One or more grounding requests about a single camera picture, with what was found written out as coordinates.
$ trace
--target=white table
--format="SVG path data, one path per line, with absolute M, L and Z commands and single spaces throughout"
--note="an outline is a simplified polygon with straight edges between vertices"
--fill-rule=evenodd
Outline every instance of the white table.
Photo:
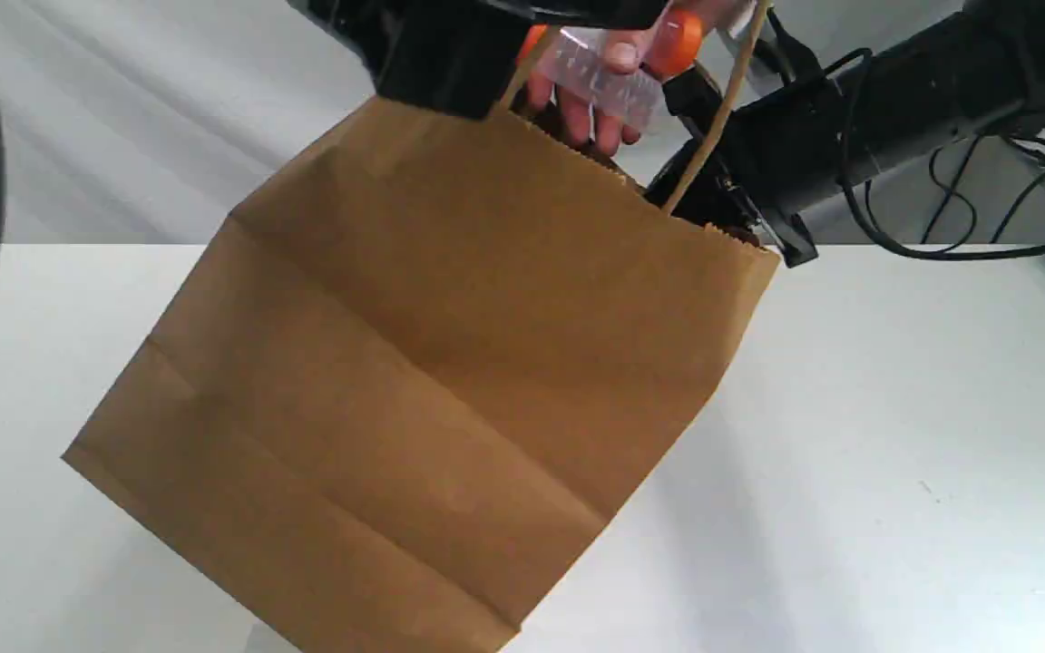
M 59 461 L 199 253 L 4 253 L 0 653 L 249 642 Z M 782 272 L 717 400 L 509 650 L 1045 652 L 1045 261 Z

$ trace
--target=paper bag handle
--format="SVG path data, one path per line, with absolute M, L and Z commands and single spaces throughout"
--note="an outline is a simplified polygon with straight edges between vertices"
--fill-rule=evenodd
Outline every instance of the paper bag handle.
M 768 18 L 768 8 L 771 7 L 772 0 L 756 0 L 752 21 L 749 24 L 749 28 L 747 28 L 747 37 L 741 43 L 741 49 L 739 49 L 737 54 L 737 62 L 733 66 L 725 98 L 720 103 L 720 108 L 717 109 L 717 115 L 715 115 L 712 121 L 712 129 L 709 130 L 704 141 L 700 143 L 700 148 L 693 155 L 692 161 L 688 162 L 688 167 L 684 168 L 684 173 L 680 177 L 679 184 L 672 191 L 671 196 L 668 197 L 668 203 L 664 204 L 665 214 L 671 215 L 672 211 L 676 210 L 680 200 L 684 199 L 684 193 L 688 193 L 688 188 L 692 185 L 692 182 L 696 181 L 697 176 L 700 174 L 700 170 L 704 169 L 705 163 L 709 162 L 712 153 L 720 144 L 720 137 L 725 133 L 725 127 L 728 127 L 728 119 L 733 115 L 733 109 L 737 107 L 737 98 L 739 92 L 741 92 L 741 88 L 744 86 L 744 79 L 747 78 L 747 69 L 749 69 L 752 63 L 752 54 L 756 52 L 756 43 L 760 41 L 760 33 L 764 30 L 764 24 Z M 510 109 L 511 103 L 514 101 L 514 96 L 518 95 L 518 91 L 526 85 L 527 79 L 531 77 L 531 70 L 534 69 L 535 64 L 539 63 L 539 57 L 542 57 L 543 52 L 547 52 L 548 46 L 555 41 L 557 34 L 559 34 L 559 30 L 557 29 L 543 31 L 542 38 L 539 38 L 539 42 L 535 43 L 534 48 L 527 50 L 526 54 L 522 55 L 517 69 L 514 70 L 514 77 L 511 77 L 511 83 L 506 87 L 506 94 L 503 95 L 501 100 L 503 108 Z M 699 62 L 696 63 L 696 67 L 704 75 L 707 75 L 707 71 L 700 66 Z

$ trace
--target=human hand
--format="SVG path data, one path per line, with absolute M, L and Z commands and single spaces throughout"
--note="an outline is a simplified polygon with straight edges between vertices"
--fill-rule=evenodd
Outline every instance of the human hand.
M 746 0 L 675 0 L 669 5 L 669 9 L 683 8 L 696 14 L 704 26 L 704 33 L 707 33 L 744 4 Z M 644 31 L 609 32 L 602 51 L 606 66 L 621 74 L 631 74 L 638 70 L 640 63 L 644 62 L 655 43 L 657 26 L 658 24 Z M 623 124 L 618 117 L 594 111 L 584 99 L 565 92 L 563 88 L 555 87 L 542 74 L 534 73 L 527 81 L 527 100 L 536 112 L 547 107 L 552 93 L 562 114 L 564 140 L 570 145 L 581 147 L 591 138 L 593 115 L 595 144 L 603 155 L 613 157 L 621 144 L 630 145 L 640 140 L 637 130 Z

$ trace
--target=brown paper bag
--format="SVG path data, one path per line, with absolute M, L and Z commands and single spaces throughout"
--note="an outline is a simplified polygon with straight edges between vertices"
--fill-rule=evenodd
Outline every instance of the brown paper bag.
M 66 460 L 298 648 L 493 652 L 775 265 L 513 114 L 370 100 L 232 212 Z

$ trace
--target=white tabletop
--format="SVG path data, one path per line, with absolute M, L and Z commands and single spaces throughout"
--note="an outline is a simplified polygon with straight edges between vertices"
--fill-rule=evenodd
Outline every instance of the white tabletop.
M 245 650 L 252 615 L 59 461 L 199 253 L 4 253 L 0 653 Z M 1045 261 L 782 272 L 509 653 L 648 650 L 1045 653 Z

